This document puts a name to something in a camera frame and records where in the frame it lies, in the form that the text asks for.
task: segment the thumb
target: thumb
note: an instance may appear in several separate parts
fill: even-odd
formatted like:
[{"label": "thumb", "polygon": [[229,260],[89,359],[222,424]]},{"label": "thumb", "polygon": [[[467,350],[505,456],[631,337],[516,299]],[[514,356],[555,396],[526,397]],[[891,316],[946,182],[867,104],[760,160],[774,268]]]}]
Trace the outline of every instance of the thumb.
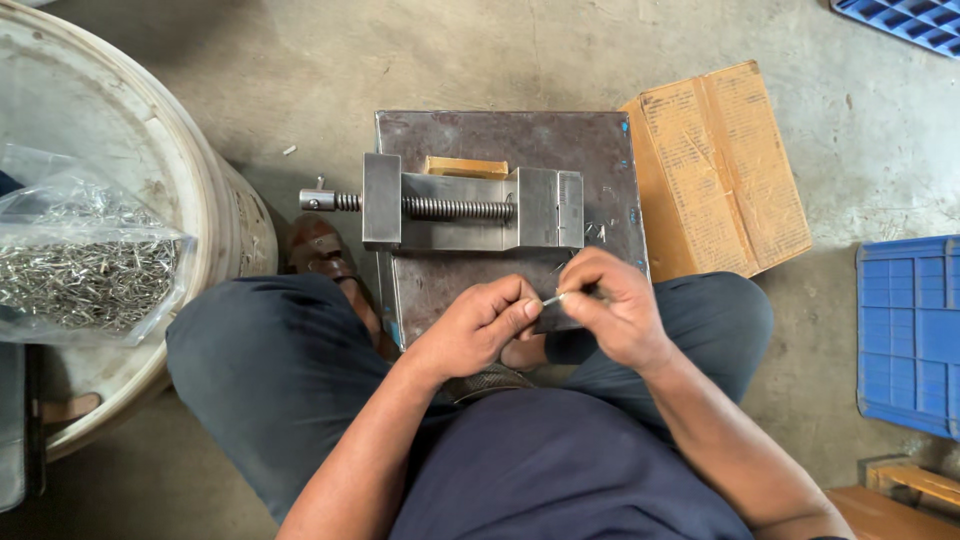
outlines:
[{"label": "thumb", "polygon": [[594,335],[620,325],[620,319],[610,312],[609,307],[582,292],[568,292],[560,299],[560,303],[567,315]]},{"label": "thumb", "polygon": [[541,311],[543,311],[543,303],[540,300],[521,299],[504,309],[492,323],[484,328],[484,331],[506,343],[537,320]]}]

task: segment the forearm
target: forearm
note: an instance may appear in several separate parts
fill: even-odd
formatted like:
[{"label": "forearm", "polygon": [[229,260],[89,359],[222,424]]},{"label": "forearm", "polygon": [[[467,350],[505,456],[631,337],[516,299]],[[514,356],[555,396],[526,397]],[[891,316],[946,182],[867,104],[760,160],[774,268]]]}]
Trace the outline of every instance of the forearm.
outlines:
[{"label": "forearm", "polygon": [[683,353],[673,355],[642,376],[684,457],[748,527],[788,538],[813,522],[852,537],[806,471]]},{"label": "forearm", "polygon": [[386,537],[410,445],[439,384],[402,356],[300,493],[277,540]]}]

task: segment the white plastic bucket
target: white plastic bucket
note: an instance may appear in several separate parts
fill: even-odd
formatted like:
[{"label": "white plastic bucket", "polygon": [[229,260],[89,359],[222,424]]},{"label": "white plastic bucket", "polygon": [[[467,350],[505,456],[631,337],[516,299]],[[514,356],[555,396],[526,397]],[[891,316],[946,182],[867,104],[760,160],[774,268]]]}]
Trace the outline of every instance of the white plastic bucket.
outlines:
[{"label": "white plastic bucket", "polygon": [[[0,0],[0,144],[90,160],[168,223],[197,237],[184,302],[211,285],[274,274],[273,223],[176,98],[102,39]],[[104,403],[52,433],[48,459],[76,451],[169,384],[162,320],[136,348],[51,348],[44,394]]]}]

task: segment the blue plastic crate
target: blue plastic crate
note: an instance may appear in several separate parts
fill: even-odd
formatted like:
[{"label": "blue plastic crate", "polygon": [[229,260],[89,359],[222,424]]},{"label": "blue plastic crate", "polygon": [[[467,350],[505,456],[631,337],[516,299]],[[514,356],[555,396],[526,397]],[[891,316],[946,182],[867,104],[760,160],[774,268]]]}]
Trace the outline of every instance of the blue plastic crate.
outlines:
[{"label": "blue plastic crate", "polygon": [[833,9],[931,51],[960,58],[960,0],[831,0]]},{"label": "blue plastic crate", "polygon": [[960,440],[960,235],[856,251],[856,404]]}]

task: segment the dark navy pants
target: dark navy pants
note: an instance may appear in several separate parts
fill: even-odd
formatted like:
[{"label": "dark navy pants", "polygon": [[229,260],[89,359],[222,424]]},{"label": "dark navy pants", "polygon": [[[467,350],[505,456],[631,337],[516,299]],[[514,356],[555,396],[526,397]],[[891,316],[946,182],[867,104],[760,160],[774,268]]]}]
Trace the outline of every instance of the dark navy pants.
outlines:
[{"label": "dark navy pants", "polygon": [[[739,402],[773,329],[766,296],[725,272],[654,288],[667,334]],[[600,352],[589,332],[551,334],[546,350],[552,362],[581,364],[565,388],[669,437],[643,379]],[[167,361],[180,397],[278,522],[389,369],[340,287],[319,274],[206,291],[167,330]],[[421,431],[436,431],[458,410],[438,396]]]}]

